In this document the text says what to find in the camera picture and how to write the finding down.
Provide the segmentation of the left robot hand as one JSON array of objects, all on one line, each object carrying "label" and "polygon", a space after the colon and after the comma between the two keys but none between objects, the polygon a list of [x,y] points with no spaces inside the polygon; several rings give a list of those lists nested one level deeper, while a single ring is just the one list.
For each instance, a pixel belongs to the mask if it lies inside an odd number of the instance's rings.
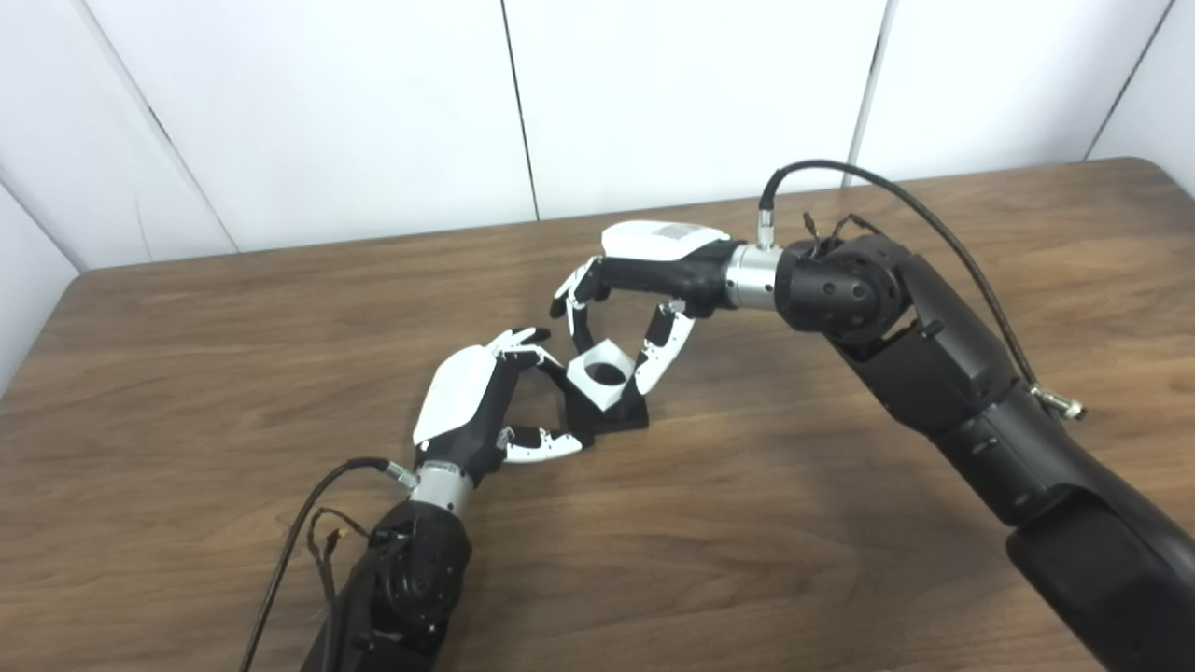
[{"label": "left robot hand", "polygon": [[449,464],[482,485],[508,462],[547,462],[590,448],[589,430],[511,424],[505,417],[525,371],[562,380],[563,365],[543,348],[550,335],[535,326],[505,330],[446,358],[415,421],[415,468]]}]

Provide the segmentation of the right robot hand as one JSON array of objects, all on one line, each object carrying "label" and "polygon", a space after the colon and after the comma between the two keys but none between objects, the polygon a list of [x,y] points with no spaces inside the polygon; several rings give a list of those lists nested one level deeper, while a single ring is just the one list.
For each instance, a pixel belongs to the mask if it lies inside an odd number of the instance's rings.
[{"label": "right robot hand", "polygon": [[[728,268],[742,242],[712,227],[651,220],[611,225],[601,236],[601,255],[589,257],[554,291],[551,318],[565,317],[580,371],[568,378],[600,410],[641,401],[682,352],[695,320],[733,310]],[[612,291],[663,297],[652,311],[641,352],[633,360],[609,341],[594,342],[589,303]]]}]

